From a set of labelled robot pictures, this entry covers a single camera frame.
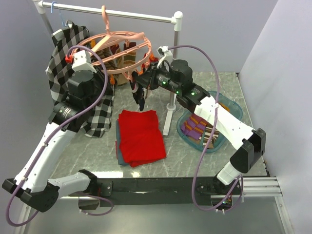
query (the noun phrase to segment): robotic arm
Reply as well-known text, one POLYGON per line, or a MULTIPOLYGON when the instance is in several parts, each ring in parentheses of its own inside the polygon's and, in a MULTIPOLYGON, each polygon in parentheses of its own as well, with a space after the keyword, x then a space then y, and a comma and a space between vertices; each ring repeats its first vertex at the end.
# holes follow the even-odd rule
MULTIPOLYGON (((264 154, 266 134, 262 129, 254 130, 233 117, 220 105, 215 104, 215 99, 201 86, 193 83, 192 69, 185 60, 174 60, 169 65, 169 70, 163 64, 168 63, 166 47, 159 49, 164 57, 159 63, 152 63, 150 67, 140 76, 133 72, 133 77, 144 88, 154 90, 162 87, 177 95, 178 102, 186 109, 202 117, 209 123, 214 123, 214 110, 218 108, 218 120, 216 128, 230 141, 237 150, 225 167, 215 176, 217 181, 229 185, 241 173, 247 173, 249 169, 264 154)), ((87 112, 55 134, 35 164, 28 178, 24 178, 45 139, 60 124, 76 115, 99 96, 104 84, 104 75, 99 69, 91 65, 88 53, 80 51, 75 54, 75 71, 68 80, 68 92, 60 103, 58 103, 49 118, 46 131, 34 151, 33 155, 21 170, 12 179, 6 179, 2 187, 10 193, 25 181, 16 196, 34 209, 45 212, 49 210, 56 200, 62 196, 83 191, 96 194, 98 185, 97 177, 87 170, 59 179, 49 179, 55 164, 66 145, 79 131, 90 112, 87 112)))

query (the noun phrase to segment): blue plastic basket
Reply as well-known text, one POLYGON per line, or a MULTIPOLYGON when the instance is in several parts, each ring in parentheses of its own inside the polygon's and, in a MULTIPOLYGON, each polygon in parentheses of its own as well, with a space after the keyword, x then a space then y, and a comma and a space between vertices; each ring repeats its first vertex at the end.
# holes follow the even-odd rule
MULTIPOLYGON (((216 96, 216 91, 209 91, 209 93, 211 94, 211 96, 213 96, 215 98, 216 96)), ((241 120, 243 117, 243 111, 242 108, 240 108, 240 106, 234 102, 229 100, 227 97, 223 96, 222 94, 219 95, 219 103, 224 104, 226 107, 228 107, 230 109, 230 113, 237 118, 238 120, 241 120)), ((192 146, 194 149, 197 149, 199 151, 203 151, 204 150, 204 146, 203 146, 203 141, 204 141, 204 137, 201 138, 200 144, 196 144, 195 142, 189 140, 189 138, 184 135, 184 133, 181 131, 181 126, 182 124, 192 115, 192 113, 190 111, 186 111, 183 113, 183 115, 179 118, 179 120, 177 121, 176 124, 176 129, 177 132, 179 133, 180 137, 186 142, 188 143, 190 146, 192 146)), ((216 139, 216 141, 214 142, 214 148, 213 149, 207 149, 206 153, 212 153, 217 151, 218 149, 220 149, 220 147, 224 144, 226 138, 220 133, 218 138, 216 139)))

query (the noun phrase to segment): white wall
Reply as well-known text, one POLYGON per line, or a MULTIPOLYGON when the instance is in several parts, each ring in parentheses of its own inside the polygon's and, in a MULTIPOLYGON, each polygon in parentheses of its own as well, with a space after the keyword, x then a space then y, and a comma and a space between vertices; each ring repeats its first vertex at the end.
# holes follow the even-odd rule
MULTIPOLYGON (((30 0, 2 1, 0 6, 0 184, 14 178, 42 137, 52 110, 44 72, 52 41, 30 0)), ((5 221, 9 193, 0 188, 0 233, 12 233, 5 221)), ((21 202, 11 218, 17 222, 21 202)))
MULTIPOLYGON (((192 44, 206 51, 219 71, 240 72, 248 54, 269 18, 277 0, 59 0, 59 3, 171 17, 184 14, 180 44, 192 44)), ((61 27, 58 10, 48 17, 54 29, 61 27)), ((105 30, 101 15, 63 11, 65 19, 86 25, 94 34, 105 30)), ((153 48, 173 44, 173 26, 166 23, 110 17, 115 31, 145 32, 153 48)), ((211 71, 203 56, 182 49, 194 71, 211 71)))
POLYGON ((279 0, 239 79, 297 234, 312 230, 312 1, 279 0))

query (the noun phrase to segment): gray floor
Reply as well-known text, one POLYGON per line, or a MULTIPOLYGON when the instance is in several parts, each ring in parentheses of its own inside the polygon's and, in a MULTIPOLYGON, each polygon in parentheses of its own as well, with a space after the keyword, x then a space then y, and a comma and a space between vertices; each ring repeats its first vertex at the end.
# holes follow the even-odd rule
MULTIPOLYGON (((216 90, 215 76, 212 73, 194 73, 194 82, 205 89, 216 90)), ((220 73, 221 93, 237 102, 243 110, 242 121, 252 125, 246 103, 235 73, 220 73)), ((166 118, 166 104, 169 92, 161 88, 152 91, 146 100, 145 110, 156 110, 159 127, 162 130, 166 118)), ((177 103, 170 127, 169 136, 164 137, 167 157, 164 160, 131 168, 119 166, 115 152, 115 121, 122 110, 138 111, 129 85, 117 87, 112 116, 112 128, 102 138, 89 138, 79 133, 64 150, 52 178, 68 176, 80 169, 103 172, 103 177, 192 177, 200 152, 185 143, 176 131, 177 120, 185 109, 177 103)), ((199 176, 214 176, 228 162, 235 149, 226 141, 215 153, 206 154, 202 161, 199 176)), ((266 176, 265 164, 260 159, 248 172, 248 176, 266 176)))
MULTIPOLYGON (((94 213, 105 212, 99 208, 94 213)), ((60 199, 39 213, 26 234, 284 234, 274 197, 245 198, 222 215, 193 204, 116 206, 105 216, 79 213, 76 199, 60 199)))

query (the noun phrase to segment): table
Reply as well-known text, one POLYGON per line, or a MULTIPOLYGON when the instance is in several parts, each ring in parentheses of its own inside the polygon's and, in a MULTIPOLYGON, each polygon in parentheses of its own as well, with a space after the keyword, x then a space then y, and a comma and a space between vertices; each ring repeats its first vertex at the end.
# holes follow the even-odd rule
MULTIPOLYGON (((220 73, 219 76, 220 92, 240 105, 243 110, 242 122, 252 126, 236 73, 220 73)), ((193 79, 195 83, 208 91, 216 90, 216 81, 213 73, 194 72, 193 79)), ((76 134, 59 158, 52 178, 69 176, 80 169, 86 169, 91 172, 103 172, 103 177, 110 178, 193 177, 200 157, 200 151, 193 149, 184 142, 176 131, 176 123, 185 111, 178 102, 176 102, 176 112, 172 119, 169 135, 164 136, 167 157, 164 160, 135 168, 118 165, 115 150, 115 121, 122 110, 138 111, 138 106, 132 98, 129 84, 119 86, 115 91, 111 130, 106 132, 102 138, 87 137, 83 133, 76 134)), ((149 93, 145 102, 145 111, 157 111, 159 129, 164 127, 168 99, 169 92, 158 88, 149 93)), ((226 141, 218 151, 205 155, 198 175, 215 176, 229 161, 234 152, 235 149, 226 141)), ((263 158, 252 167, 247 176, 267 176, 263 158)))

